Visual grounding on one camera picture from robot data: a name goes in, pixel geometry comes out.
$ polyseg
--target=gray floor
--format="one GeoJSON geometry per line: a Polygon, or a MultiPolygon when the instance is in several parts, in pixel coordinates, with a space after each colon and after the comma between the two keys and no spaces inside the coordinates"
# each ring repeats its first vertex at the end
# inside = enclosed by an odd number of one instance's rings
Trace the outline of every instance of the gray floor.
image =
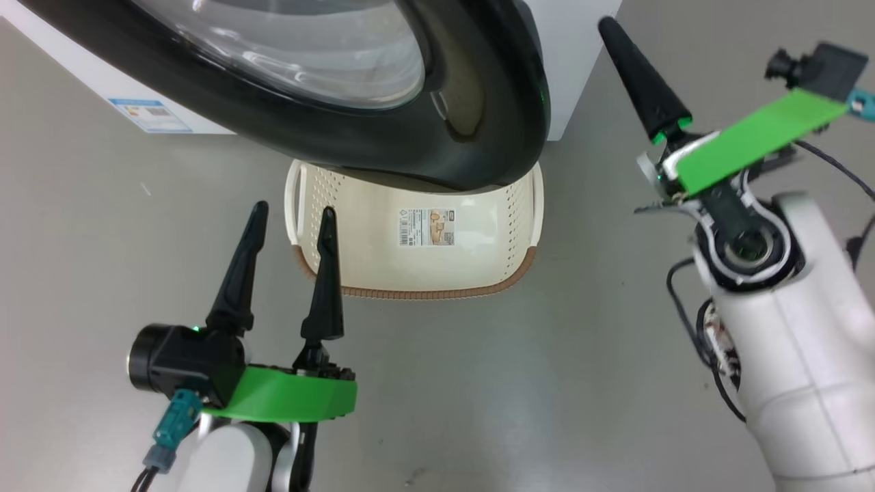
{"type": "MultiPolygon", "coordinates": [[[[619,14],[699,129],[781,93],[761,79],[777,46],[872,49],[873,17],[875,4],[816,0],[626,0],[619,14]]],[[[256,200],[273,208],[249,341],[258,362],[288,365],[300,348],[312,285],[282,225],[289,159],[239,137],[147,136],[7,24],[0,66],[4,489],[124,490],[165,405],[131,388],[124,356],[149,322],[202,321],[256,200]]],[[[864,82],[875,87],[875,70],[864,82]]],[[[816,140],[875,182],[873,130],[842,121],[816,140]]],[[[360,397],[320,428],[313,490],[772,487],[662,288],[691,224],[630,213],[654,198],[634,163],[646,147],[602,54],[543,153],[546,222],[519,285],[452,302],[345,300],[347,337],[330,349],[358,373],[360,397]]],[[[872,210],[813,159],[759,191],[796,188],[842,237],[872,210]]],[[[704,298],[692,274],[681,284],[690,306],[704,298]]],[[[154,490],[174,489],[189,446],[154,490]]]]}

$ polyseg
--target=washing machine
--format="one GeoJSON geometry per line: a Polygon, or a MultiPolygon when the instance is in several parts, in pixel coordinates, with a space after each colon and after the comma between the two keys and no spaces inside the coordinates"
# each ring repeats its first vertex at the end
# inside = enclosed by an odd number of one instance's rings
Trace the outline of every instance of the washing machine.
{"type": "Polygon", "coordinates": [[[378,184],[506,186],[550,130],[541,37],[520,0],[20,4],[216,128],[378,184]]]}

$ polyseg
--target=white plastic basket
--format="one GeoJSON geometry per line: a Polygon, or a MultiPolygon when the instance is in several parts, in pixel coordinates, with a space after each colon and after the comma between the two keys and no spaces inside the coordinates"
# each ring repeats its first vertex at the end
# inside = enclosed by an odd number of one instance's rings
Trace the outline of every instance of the white plastic basket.
{"type": "Polygon", "coordinates": [[[337,212],[344,294],[466,298],[503,291],[531,266],[543,222],[543,179],[535,164],[513,185],[487,193],[415,193],[295,160],[285,186],[285,227],[311,279],[319,269],[316,237],[327,206],[337,212]],[[429,219],[433,214],[438,221],[429,219]],[[411,230],[411,216],[429,219],[426,234],[411,230]],[[427,244],[434,240],[442,245],[427,244]]]}

